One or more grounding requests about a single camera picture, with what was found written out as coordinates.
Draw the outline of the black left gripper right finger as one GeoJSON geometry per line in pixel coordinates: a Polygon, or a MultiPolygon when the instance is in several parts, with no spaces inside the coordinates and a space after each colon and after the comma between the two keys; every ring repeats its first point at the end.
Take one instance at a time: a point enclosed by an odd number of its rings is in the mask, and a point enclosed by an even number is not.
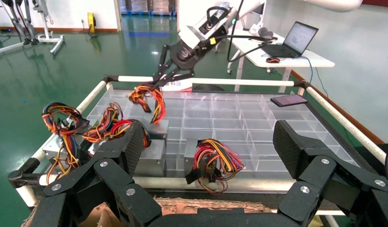
{"type": "Polygon", "coordinates": [[[278,120],[273,145],[295,183],[277,212],[308,225],[323,200],[358,227],[388,227],[388,180],[339,158],[321,140],[299,135],[278,120]]]}

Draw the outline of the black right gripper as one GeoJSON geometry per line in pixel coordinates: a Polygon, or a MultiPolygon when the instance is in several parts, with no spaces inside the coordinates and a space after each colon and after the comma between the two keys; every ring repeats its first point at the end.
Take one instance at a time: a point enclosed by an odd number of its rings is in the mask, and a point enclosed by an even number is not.
{"type": "Polygon", "coordinates": [[[209,41],[200,42],[194,48],[190,48],[182,40],[171,47],[169,45],[163,45],[160,52],[157,73],[152,76],[153,84],[156,84],[156,87],[163,87],[169,82],[176,82],[194,77],[194,66],[212,49],[213,45],[210,44],[209,41]],[[166,73],[166,70],[170,65],[170,63],[166,62],[169,48],[170,58],[178,68],[166,73]],[[182,70],[188,70],[188,72],[181,74],[182,70]]]}

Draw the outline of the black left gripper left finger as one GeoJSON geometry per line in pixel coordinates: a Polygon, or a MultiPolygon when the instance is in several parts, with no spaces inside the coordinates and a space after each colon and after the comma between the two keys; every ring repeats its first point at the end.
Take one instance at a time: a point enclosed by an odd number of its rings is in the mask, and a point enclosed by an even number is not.
{"type": "Polygon", "coordinates": [[[76,227],[102,203],[127,227],[149,226],[162,210],[132,177],[143,150],[142,125],[134,121],[123,137],[104,143],[87,163],[45,187],[31,226],[76,227]]]}

